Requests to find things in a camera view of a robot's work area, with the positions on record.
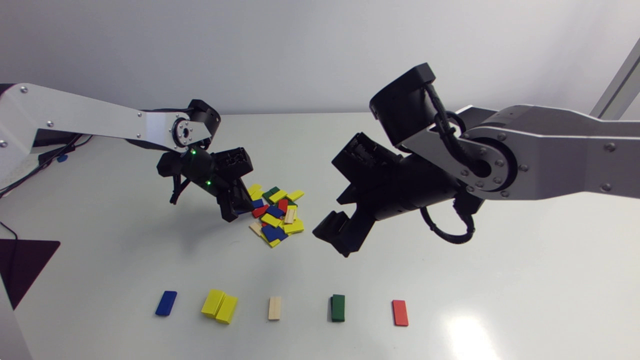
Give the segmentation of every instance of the white table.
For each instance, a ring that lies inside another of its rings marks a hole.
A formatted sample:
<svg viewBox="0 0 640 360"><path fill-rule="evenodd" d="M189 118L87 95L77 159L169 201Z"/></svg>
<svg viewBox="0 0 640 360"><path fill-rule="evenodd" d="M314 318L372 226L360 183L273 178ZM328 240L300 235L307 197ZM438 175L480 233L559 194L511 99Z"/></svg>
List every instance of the white table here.
<svg viewBox="0 0 640 360"><path fill-rule="evenodd" d="M0 200L22 238L61 247L15 314L35 359L637 359L640 200L582 193L487 202L451 245L417 212L377 223L345 259L311 230L347 181L331 165L368 113L223 117L212 151L238 146L247 185L302 189L307 230L269 248L189 187L169 204L161 152L96 138ZM354 206L342 207L351 213ZM435 222L462 231L450 203ZM200 314L211 288L239 297L231 325ZM168 318L154 315L178 291ZM346 295L346 322L328 299ZM270 296L282 319L267 321ZM394 327L391 300L410 326Z"/></svg>

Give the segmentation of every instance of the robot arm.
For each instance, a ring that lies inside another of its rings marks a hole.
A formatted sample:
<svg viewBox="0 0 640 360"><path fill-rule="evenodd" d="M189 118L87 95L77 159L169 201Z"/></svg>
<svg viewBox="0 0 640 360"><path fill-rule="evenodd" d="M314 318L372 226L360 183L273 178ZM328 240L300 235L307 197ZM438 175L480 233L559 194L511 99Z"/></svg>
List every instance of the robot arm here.
<svg viewBox="0 0 640 360"><path fill-rule="evenodd" d="M253 170L251 159L242 147L207 153L220 115L201 100L183 110L143 111L32 84L0 84L0 119L0 179L31 152L39 131L68 131L166 151L157 169L173 177L172 204L195 183L217 197L226 221L253 209L241 179Z"/></svg>
<svg viewBox="0 0 640 360"><path fill-rule="evenodd" d="M640 198L631 165L640 154L640 122L528 105L450 113L434 80L425 63L371 99L389 140L410 155L396 155L360 133L333 160L351 183L338 203L356 203L357 209L351 218L331 212L314 234L344 256L360 248L375 221L415 209L437 235L464 243L485 199L537 200L584 191ZM449 121L457 123L460 136ZM451 198L467 225L464 235L439 230L426 210Z"/></svg>

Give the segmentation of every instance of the red block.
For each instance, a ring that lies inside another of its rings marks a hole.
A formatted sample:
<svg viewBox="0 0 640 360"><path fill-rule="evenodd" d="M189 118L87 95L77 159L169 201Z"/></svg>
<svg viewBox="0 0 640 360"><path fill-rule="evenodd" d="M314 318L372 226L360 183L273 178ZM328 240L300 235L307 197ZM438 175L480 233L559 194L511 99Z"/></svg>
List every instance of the red block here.
<svg viewBox="0 0 640 360"><path fill-rule="evenodd" d="M285 214L287 213L287 206L289 206L289 201L287 199L278 201L278 209L284 211Z"/></svg>
<svg viewBox="0 0 640 360"><path fill-rule="evenodd" d="M396 326L409 326L404 300L393 300L392 304L394 306L394 321L396 322Z"/></svg>
<svg viewBox="0 0 640 360"><path fill-rule="evenodd" d="M263 206L263 207L261 207L261 208L257 208L257 209L255 209L255 210L253 210L253 211L251 212L251 214L253 215L253 217L254 217L254 218L259 218L259 217L261 217L262 215L264 215L264 213L265 213L265 212L267 212L267 209L268 209L268 208L269 208L269 205L265 205L265 206Z"/></svg>

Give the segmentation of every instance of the blue object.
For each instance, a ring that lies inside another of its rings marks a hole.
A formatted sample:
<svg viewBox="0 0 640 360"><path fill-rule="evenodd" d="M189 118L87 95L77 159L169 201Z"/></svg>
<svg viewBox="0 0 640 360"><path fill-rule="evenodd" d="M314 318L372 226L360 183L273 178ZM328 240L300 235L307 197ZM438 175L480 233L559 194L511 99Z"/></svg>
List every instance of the blue object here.
<svg viewBox="0 0 640 360"><path fill-rule="evenodd" d="M156 315L169 316L177 295L178 293L176 291L165 291L160 299L160 304L158 304L158 308L156 309Z"/></svg>
<svg viewBox="0 0 640 360"><path fill-rule="evenodd" d="M271 225L263 226L262 233L267 238L268 242L272 242L276 239L282 241L289 237L281 227L273 227Z"/></svg>
<svg viewBox="0 0 640 360"><path fill-rule="evenodd" d="M256 201L253 201L252 204L254 209L261 208L264 206L264 201L262 201L262 199L258 199Z"/></svg>
<svg viewBox="0 0 640 360"><path fill-rule="evenodd" d="M284 211L278 209L278 207L275 205L271 205L269 208L267 208L267 214L271 214L275 218L280 218L281 216L284 216Z"/></svg>

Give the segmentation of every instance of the screw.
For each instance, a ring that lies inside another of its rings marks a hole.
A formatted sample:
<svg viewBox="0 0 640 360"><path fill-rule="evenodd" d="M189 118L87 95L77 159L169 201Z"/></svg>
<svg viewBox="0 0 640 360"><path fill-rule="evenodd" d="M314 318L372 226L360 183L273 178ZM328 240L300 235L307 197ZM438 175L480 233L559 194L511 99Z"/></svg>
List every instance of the screw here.
<svg viewBox="0 0 640 360"><path fill-rule="evenodd" d="M606 152L614 152L616 150L616 144L610 142L604 145L604 151Z"/></svg>

